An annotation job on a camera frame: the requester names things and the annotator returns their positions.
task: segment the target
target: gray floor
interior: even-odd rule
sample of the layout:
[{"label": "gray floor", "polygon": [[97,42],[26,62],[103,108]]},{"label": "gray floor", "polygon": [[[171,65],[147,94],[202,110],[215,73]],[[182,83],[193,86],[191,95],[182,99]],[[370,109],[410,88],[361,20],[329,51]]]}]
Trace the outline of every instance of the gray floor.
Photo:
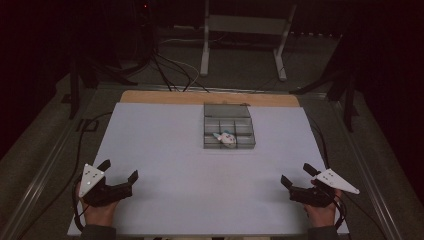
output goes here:
[{"label": "gray floor", "polygon": [[[283,53],[287,82],[277,79],[270,46],[253,46],[250,50],[213,48],[209,75],[199,77],[197,81],[210,91],[284,94],[317,80],[336,45],[337,40],[330,38],[302,36],[296,39],[290,36]],[[169,59],[199,69],[202,51],[199,41],[169,41],[161,44],[159,50],[161,55]],[[196,70],[182,66],[195,78]],[[164,68],[164,73],[175,85],[181,86],[180,89],[187,82],[187,78],[175,70]],[[166,90],[153,64],[129,79],[140,83],[137,89]],[[299,101],[324,135],[331,167],[361,190],[360,195],[349,196],[378,222],[387,239],[424,239],[423,206],[412,191],[361,94],[355,95],[358,116],[353,117],[354,133],[349,133],[340,120],[340,103],[328,102],[324,97],[328,87],[325,85],[299,96]],[[4,221],[11,219],[14,212],[19,210],[19,202],[44,162],[54,159],[53,168],[46,170],[51,171],[51,174],[45,185],[41,186],[43,191],[31,208],[31,215],[22,221],[29,222],[40,213],[72,173],[80,134],[75,131],[78,120],[112,111],[123,91],[129,88],[103,82],[96,90],[83,91],[82,108],[74,121],[68,120],[70,106],[61,103],[64,94],[69,93],[68,77],[58,83],[57,89],[56,96],[0,162],[0,215]],[[199,86],[190,90],[203,91]],[[109,117],[99,119],[99,129],[84,135],[79,170],[83,163],[94,161],[108,120]],[[322,150],[322,142],[318,135],[316,137]],[[72,239],[66,236],[73,215],[70,192],[68,187],[30,228],[24,239]],[[351,239],[385,239],[370,217],[349,199],[345,198],[345,203]],[[283,238],[306,239],[306,236]]]}]

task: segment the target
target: black cable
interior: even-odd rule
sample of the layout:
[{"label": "black cable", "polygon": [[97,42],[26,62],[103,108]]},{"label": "black cable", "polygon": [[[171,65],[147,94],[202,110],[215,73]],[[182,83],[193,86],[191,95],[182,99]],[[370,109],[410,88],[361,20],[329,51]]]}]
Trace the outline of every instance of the black cable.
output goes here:
[{"label": "black cable", "polygon": [[350,198],[349,195],[347,195],[345,192],[343,192],[343,193],[353,203],[353,205],[355,205],[362,213],[364,213],[375,224],[375,226],[378,228],[378,230],[380,231],[380,233],[383,235],[383,238],[384,239],[387,239],[386,238],[386,234],[384,234],[383,229],[381,229],[381,227],[377,223],[377,221],[375,221],[374,218],[371,217],[371,215],[369,215],[361,206],[359,206],[359,204],[357,204],[352,198]]},{"label": "black cable", "polygon": [[146,63],[146,65],[144,65],[144,66],[143,66],[142,68],[140,68],[139,70],[134,71],[134,72],[131,72],[131,73],[123,73],[123,74],[125,75],[125,77],[126,77],[126,78],[130,78],[130,77],[132,77],[132,76],[134,76],[134,75],[136,75],[136,74],[138,74],[138,73],[140,73],[140,72],[144,71],[144,70],[147,68],[147,66],[149,66],[149,62],[150,62],[150,59],[149,59],[149,61]]},{"label": "black cable", "polygon": [[336,196],[336,197],[339,199],[339,203],[343,207],[344,218],[346,218],[347,217],[347,206],[346,206],[346,204],[344,203],[344,201],[341,197],[339,197],[339,196]]},{"label": "black cable", "polygon": [[339,206],[339,204],[333,200],[333,204],[336,205],[337,210],[339,210],[339,219],[337,219],[336,223],[334,224],[334,227],[336,227],[336,230],[339,229],[339,227],[342,225],[343,221],[345,220],[345,213],[343,209]]},{"label": "black cable", "polygon": [[35,222],[37,222],[40,217],[56,202],[56,200],[63,194],[63,192],[65,192],[65,190],[68,188],[69,184],[72,182],[72,179],[74,178],[77,170],[78,170],[78,166],[79,166],[79,162],[80,162],[80,153],[81,153],[81,143],[82,143],[82,137],[84,136],[84,133],[87,129],[87,127],[94,121],[96,121],[97,119],[106,116],[106,115],[110,115],[112,114],[112,112],[108,112],[108,113],[104,113],[101,114],[93,119],[91,119],[81,130],[81,134],[79,137],[79,141],[78,141],[78,149],[77,149],[77,156],[76,156],[76,161],[75,161],[75,165],[74,165],[74,169],[72,170],[72,174],[69,177],[69,179],[66,181],[66,184],[63,186],[63,188],[56,194],[56,196],[41,210],[40,214],[38,214],[29,224],[28,226],[22,231],[21,235],[19,235],[18,239],[22,239],[25,234],[29,231],[29,229],[31,229],[31,227],[35,224]]},{"label": "black cable", "polygon": [[87,208],[80,214],[78,213],[78,199],[76,196],[76,190],[77,190],[77,185],[79,182],[81,182],[81,178],[82,178],[82,173],[79,175],[78,178],[75,179],[74,184],[72,185],[72,191],[71,191],[71,199],[72,199],[72,209],[74,210],[74,222],[75,222],[75,226],[77,226],[77,228],[82,232],[84,230],[84,226],[81,223],[81,215],[84,214],[85,210],[87,210],[87,208],[89,206],[87,206]]},{"label": "black cable", "polygon": [[84,215],[84,213],[87,211],[89,207],[90,205],[87,205],[87,207],[85,207],[85,209],[80,214],[78,214],[78,217],[81,217],[82,215]]},{"label": "black cable", "polygon": [[172,64],[174,64],[175,66],[177,66],[179,69],[181,69],[181,71],[183,71],[184,73],[185,73],[185,75],[187,76],[187,78],[188,78],[188,83],[187,83],[187,85],[186,85],[186,87],[183,89],[183,92],[185,92],[186,90],[187,90],[187,88],[190,86],[190,84],[192,83],[192,78],[190,77],[190,75],[187,73],[187,71],[183,68],[183,67],[181,67],[180,65],[178,65],[176,62],[174,62],[174,61],[171,61],[171,60],[169,60],[168,58],[166,58],[166,57],[164,57],[164,56],[162,56],[162,55],[160,55],[160,54],[158,54],[158,53],[155,53],[155,55],[156,56],[158,56],[158,57],[160,57],[160,58],[162,58],[162,59],[164,59],[164,60],[166,60],[166,61],[168,61],[168,62],[170,62],[170,63],[172,63]]},{"label": "black cable", "polygon": [[[311,125],[311,127],[313,128],[313,129],[315,129],[317,132],[318,132],[318,134],[320,135],[320,138],[321,138],[321,142],[322,142],[322,148],[323,148],[323,152],[324,152],[324,161],[325,161],[325,164],[327,165],[326,167],[327,167],[327,169],[328,168],[330,168],[330,163],[329,163],[329,161],[328,161],[328,155],[327,155],[327,146],[326,146],[326,144],[325,144],[325,140],[324,140],[324,136],[323,136],[323,134],[322,134],[322,131],[321,131],[321,129],[319,128],[319,126],[318,126],[318,124],[316,123],[316,121],[310,116],[310,115],[308,115],[308,114],[306,114],[306,116],[309,118],[309,119],[311,119],[312,120],[312,122],[315,124],[315,126],[316,127],[314,127],[314,126],[312,126]],[[374,220],[374,218],[372,218],[361,206],[359,206],[359,204],[357,204],[352,198],[350,198],[349,197],[349,195],[346,193],[346,192],[344,192],[343,191],[343,193],[344,193],[344,196],[346,196],[361,212],[363,212],[374,224],[375,224],[375,226],[378,228],[378,230],[380,231],[380,233],[383,235],[383,237],[384,237],[384,239],[387,239],[386,238],[386,235],[384,234],[384,231],[381,229],[381,227],[380,227],[380,225],[377,223],[377,221],[375,221]],[[344,205],[344,211],[345,212],[347,212],[347,208],[346,208],[346,205],[343,203],[342,205]]]},{"label": "black cable", "polygon": [[116,70],[116,73],[118,74],[122,74],[125,76],[133,76],[134,74],[137,74],[141,71],[143,71],[144,69],[146,69],[146,67],[148,66],[148,63],[150,62],[150,58],[146,58],[140,62],[137,62],[137,65],[134,67],[130,67],[127,69],[121,69],[121,70]]},{"label": "black cable", "polygon": [[179,91],[178,88],[171,81],[169,81],[168,78],[165,76],[165,74],[163,73],[162,69],[160,68],[159,63],[158,63],[158,61],[157,61],[157,59],[154,55],[152,56],[152,60],[156,64],[156,67],[158,68],[158,71],[159,71],[160,75],[162,76],[162,80],[165,82],[166,86],[168,86],[169,91],[172,92],[171,84],[173,85],[173,87],[177,91]]},{"label": "black cable", "polygon": [[272,80],[275,81],[274,82],[274,85],[272,85],[272,87],[268,88],[267,90],[263,90],[263,92],[271,91],[272,89],[275,88],[275,86],[277,85],[277,83],[280,82],[280,81],[277,81],[275,78],[269,79],[268,81],[266,81],[265,83],[263,83],[262,85],[260,85],[256,89],[254,89],[252,92],[249,92],[249,94],[254,94],[254,93],[258,92],[260,89],[262,89],[263,87],[265,87],[266,85],[268,85],[268,83],[270,83]]},{"label": "black cable", "polygon": [[322,152],[323,152],[322,155],[323,155],[323,159],[324,159],[325,168],[326,169],[329,169],[330,168],[330,163],[328,161],[327,144],[325,143],[324,135],[322,134],[321,128],[318,126],[318,123],[309,114],[306,113],[306,116],[315,125],[315,126],[313,126],[311,124],[311,128],[317,132],[317,134],[319,135],[319,137],[321,139]]},{"label": "black cable", "polygon": [[[176,72],[178,72],[178,73],[180,73],[180,74],[183,74],[183,75],[185,75],[185,76],[188,76],[187,75],[187,72],[183,72],[183,71],[180,71],[180,70],[178,70],[178,69],[175,69],[175,68],[173,68],[173,67],[171,67],[171,66],[168,66],[168,65],[166,65],[166,64],[164,64],[164,63],[161,63],[161,62],[158,62],[160,65],[162,65],[162,66],[164,66],[164,67],[167,67],[167,68],[169,68],[169,69],[172,69],[172,70],[174,70],[174,71],[176,71]],[[208,92],[208,93],[210,93],[209,92],[209,90],[208,89],[206,89],[202,84],[200,84],[199,82],[197,82],[197,81],[195,81],[194,82],[194,84],[196,84],[196,85],[199,85],[201,88],[203,88],[203,90],[205,90],[205,92]]]}]

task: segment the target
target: metal frame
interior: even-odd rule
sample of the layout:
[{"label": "metal frame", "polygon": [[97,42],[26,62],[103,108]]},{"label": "metal frame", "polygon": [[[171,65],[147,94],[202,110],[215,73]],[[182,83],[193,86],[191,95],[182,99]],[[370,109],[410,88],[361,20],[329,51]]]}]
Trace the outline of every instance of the metal frame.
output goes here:
[{"label": "metal frame", "polygon": [[[164,87],[161,86],[152,86],[152,89],[155,90],[164,90]],[[20,234],[20,231],[23,229],[24,224],[26,223],[26,219],[31,214],[32,208],[37,202],[39,196],[44,190],[47,181],[52,174],[54,169],[54,164],[57,161],[61,151],[65,147],[68,136],[70,132],[77,126],[79,119],[81,119],[86,107],[91,101],[91,98],[94,95],[94,90],[85,90],[87,94],[84,94],[82,99],[82,108],[79,109],[75,118],[70,120],[63,130],[58,142],[55,146],[53,146],[52,150],[43,166],[39,169],[37,175],[32,180],[31,184],[28,186],[24,197],[19,202],[17,208],[14,210],[11,218],[4,226],[3,231],[1,232],[0,239],[3,240],[12,240],[16,239]],[[237,90],[237,89],[216,89],[216,92],[246,92],[246,90]],[[287,94],[286,92],[272,92],[274,94]],[[325,94],[305,94],[303,96],[298,96],[299,98],[305,99],[317,99],[317,100],[325,100]],[[355,139],[352,135],[347,131],[344,127],[343,117],[342,117],[342,106],[340,102],[331,102],[334,114],[337,117],[340,127],[343,129],[346,139],[353,150],[353,153],[356,158],[356,163],[358,166],[358,172],[361,174],[361,177],[364,181],[364,184],[367,188],[367,192],[370,196],[370,199],[374,205],[376,213],[379,217],[383,230],[386,234],[387,239],[403,239],[398,227],[396,226],[394,219],[388,209],[388,206],[384,200],[382,193],[380,192],[372,173],[369,169],[369,166],[362,155]]]},{"label": "metal frame", "polygon": [[295,11],[296,5],[293,4],[287,19],[211,15],[209,13],[209,0],[205,0],[205,27],[200,76],[207,76],[209,71],[209,31],[242,32],[281,35],[280,45],[274,49],[273,54],[278,78],[281,81],[286,81],[287,75],[281,55],[290,32]]}]

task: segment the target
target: cable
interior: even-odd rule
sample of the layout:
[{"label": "cable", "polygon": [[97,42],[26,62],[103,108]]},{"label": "cable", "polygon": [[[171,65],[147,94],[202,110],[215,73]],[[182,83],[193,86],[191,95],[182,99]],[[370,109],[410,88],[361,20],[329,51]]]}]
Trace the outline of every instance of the cable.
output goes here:
[{"label": "cable", "polygon": [[349,195],[347,195],[346,193],[344,195],[353,203],[353,205],[355,205],[362,213],[364,213],[374,223],[374,225],[378,228],[380,233],[383,235],[383,238],[387,239],[386,234],[384,234],[383,229],[381,229],[381,227],[377,223],[377,221],[375,221],[374,218],[371,217],[371,215],[369,215],[361,206],[359,206],[359,204],[357,204],[352,198],[350,198]]},{"label": "cable", "polygon": [[325,143],[324,135],[322,134],[321,128],[318,126],[318,123],[308,113],[306,113],[306,116],[315,125],[315,126],[313,126],[311,124],[311,128],[316,131],[316,133],[319,135],[319,137],[321,139],[322,151],[323,151],[322,155],[323,155],[323,159],[324,159],[325,168],[329,169],[330,163],[328,161],[327,144]]},{"label": "cable", "polygon": [[84,213],[87,211],[89,207],[90,205],[87,205],[87,207],[85,207],[85,209],[80,214],[78,214],[78,217],[81,217],[82,215],[84,215]]},{"label": "cable", "polygon": [[[158,62],[160,65],[162,65],[162,66],[164,66],[164,67],[167,67],[167,68],[169,68],[169,69],[172,69],[172,70],[174,70],[174,71],[176,71],[176,72],[178,72],[178,73],[181,73],[181,74],[183,74],[183,75],[185,75],[185,76],[187,76],[187,72],[183,72],[183,71],[181,71],[181,70],[179,70],[179,69],[175,69],[175,68],[173,68],[173,67],[171,67],[171,66],[168,66],[168,65],[166,65],[166,64],[164,64],[164,63],[161,63],[161,62]],[[200,84],[199,82],[197,82],[197,81],[194,81],[194,82],[192,82],[191,83],[191,85],[193,85],[193,84],[196,84],[196,85],[198,85],[198,86],[200,86],[201,88],[203,88],[203,90],[205,90],[205,92],[208,92],[208,93],[210,93],[209,92],[209,90],[208,89],[206,89],[202,84]]]},{"label": "cable", "polygon": [[90,206],[87,206],[82,213],[78,213],[79,201],[76,196],[76,190],[77,190],[78,183],[81,182],[81,179],[82,179],[82,173],[79,175],[78,178],[75,179],[74,184],[72,185],[71,198],[72,198],[72,209],[74,210],[75,226],[77,226],[77,228],[82,232],[84,230],[84,226],[82,225],[80,218]]},{"label": "cable", "polygon": [[263,90],[263,92],[267,92],[267,91],[271,91],[272,89],[275,88],[275,85],[277,85],[278,82],[280,81],[276,81],[275,78],[271,78],[268,81],[266,81],[264,84],[260,85],[259,87],[257,87],[255,90],[253,90],[252,92],[249,92],[249,94],[254,94],[256,92],[258,92],[261,88],[265,87],[268,83],[270,83],[272,80],[274,80],[274,85],[272,85],[272,87],[268,88],[267,90]]},{"label": "cable", "polygon": [[147,68],[147,66],[149,66],[149,62],[150,62],[150,59],[146,60],[145,64],[139,64],[133,68],[124,69],[122,71],[117,71],[117,72],[125,75],[126,78],[129,78],[144,71]]},{"label": "cable", "polygon": [[22,231],[21,235],[19,235],[18,239],[22,239],[25,234],[29,231],[29,229],[31,229],[31,227],[35,224],[35,222],[37,222],[40,217],[56,202],[56,200],[63,194],[63,192],[65,192],[65,190],[68,188],[69,184],[72,182],[72,179],[74,178],[77,170],[78,170],[78,166],[79,166],[79,162],[80,162],[80,154],[81,154],[81,143],[82,143],[82,138],[84,136],[84,133],[86,132],[87,127],[94,121],[96,121],[97,119],[103,117],[103,116],[107,116],[112,114],[112,112],[108,112],[108,113],[104,113],[101,114],[93,119],[91,119],[81,130],[81,134],[78,140],[78,149],[77,149],[77,156],[76,156],[76,161],[75,161],[75,165],[74,165],[74,169],[72,170],[72,174],[69,177],[69,179],[66,181],[66,184],[62,187],[62,189],[56,194],[56,196],[41,210],[41,212],[28,224],[28,226]]},{"label": "cable", "polygon": [[165,74],[163,73],[163,71],[162,71],[162,69],[160,68],[160,66],[159,66],[159,63],[158,63],[158,61],[157,61],[157,59],[156,59],[156,57],[155,57],[155,55],[153,55],[152,56],[152,60],[153,60],[153,62],[156,64],[156,67],[158,68],[158,71],[159,71],[159,73],[160,73],[160,75],[162,76],[162,80],[165,82],[165,84],[168,86],[168,89],[169,89],[169,91],[170,92],[172,92],[172,88],[171,88],[171,85],[174,87],[174,89],[176,90],[176,91],[180,91],[180,90],[178,90],[178,88],[171,82],[171,81],[169,81],[168,80],[168,78],[165,76]]},{"label": "cable", "polygon": [[318,187],[318,189],[321,191],[321,193],[325,194],[328,198],[332,199],[333,204],[336,206],[337,210],[339,211],[339,218],[337,219],[336,223],[334,224],[334,227],[336,227],[336,230],[339,229],[339,227],[342,225],[343,221],[346,219],[347,215],[347,209],[346,205],[344,204],[343,200],[335,195],[335,197],[332,197],[328,192]]},{"label": "cable", "polygon": [[[186,85],[186,87],[184,88],[184,90],[183,90],[183,92],[185,92],[188,88],[190,88],[195,82],[196,82],[196,80],[199,78],[199,75],[200,75],[200,73],[199,73],[199,70],[197,70],[197,68],[195,68],[195,67],[193,67],[192,65],[190,65],[190,64],[187,64],[187,63],[183,63],[183,62],[179,62],[179,61],[175,61],[175,60],[172,60],[172,59],[169,59],[169,58],[166,58],[166,57],[164,57],[164,56],[162,56],[162,55],[160,55],[160,54],[158,54],[158,53],[156,53],[156,55],[157,56],[159,56],[159,57],[161,57],[162,59],[164,59],[164,60],[166,60],[166,61],[168,61],[168,62],[170,62],[170,63],[172,63],[172,64],[174,64],[175,66],[177,66],[178,68],[180,68],[184,73],[185,73],[185,75],[188,77],[188,80],[189,80],[189,82],[187,83],[187,85]],[[197,73],[197,75],[196,75],[196,78],[192,78],[188,73],[187,73],[187,71],[185,71],[184,70],[184,68],[182,68],[180,65],[178,65],[178,64],[182,64],[182,65],[185,65],[185,66],[188,66],[188,67],[190,67],[190,68],[192,68],[192,69],[194,69],[195,71],[196,71],[196,73]]]},{"label": "cable", "polygon": [[[328,169],[328,168],[330,168],[330,164],[329,164],[329,161],[328,161],[328,154],[327,154],[327,146],[326,146],[326,144],[325,144],[325,140],[324,140],[324,136],[323,136],[323,134],[322,134],[322,131],[321,131],[321,129],[319,128],[319,126],[318,126],[318,124],[316,123],[316,121],[310,116],[310,115],[308,115],[308,114],[306,114],[306,116],[310,119],[310,120],[312,120],[312,122],[314,123],[314,125],[315,126],[312,126],[311,125],[311,127],[313,128],[313,129],[315,129],[317,132],[318,132],[318,134],[319,134],[319,136],[320,136],[320,138],[321,138],[321,142],[322,142],[322,144],[323,144],[323,146],[322,146],[322,148],[323,148],[323,155],[324,155],[324,161],[325,161],[325,164],[326,164],[326,168]],[[346,193],[346,192],[344,192],[343,191],[343,193],[344,193],[344,196],[346,196],[361,212],[363,212],[374,224],[375,224],[375,226],[378,228],[378,230],[380,231],[380,233],[383,235],[383,237],[384,237],[384,239],[387,239],[386,238],[386,235],[384,234],[384,231],[381,229],[381,227],[380,227],[380,225],[377,223],[377,221],[375,221],[374,220],[374,218],[372,218],[361,206],[359,206],[359,204],[357,204],[352,198],[350,198],[349,197],[349,195]],[[342,202],[343,204],[343,206],[344,206],[344,212],[347,212],[347,208],[346,208],[346,205],[344,204],[344,202],[342,201],[342,199],[341,198],[339,198],[339,200],[340,200],[340,202]]]}]

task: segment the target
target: sleeve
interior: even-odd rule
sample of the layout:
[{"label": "sleeve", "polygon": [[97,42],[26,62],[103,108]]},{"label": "sleeve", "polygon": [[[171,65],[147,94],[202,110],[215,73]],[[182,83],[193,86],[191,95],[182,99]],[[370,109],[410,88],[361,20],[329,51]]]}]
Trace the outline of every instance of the sleeve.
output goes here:
[{"label": "sleeve", "polygon": [[308,240],[337,240],[337,234],[334,226],[310,228],[308,229]]},{"label": "sleeve", "polygon": [[115,240],[116,229],[98,225],[86,225],[81,233],[81,240]]}]

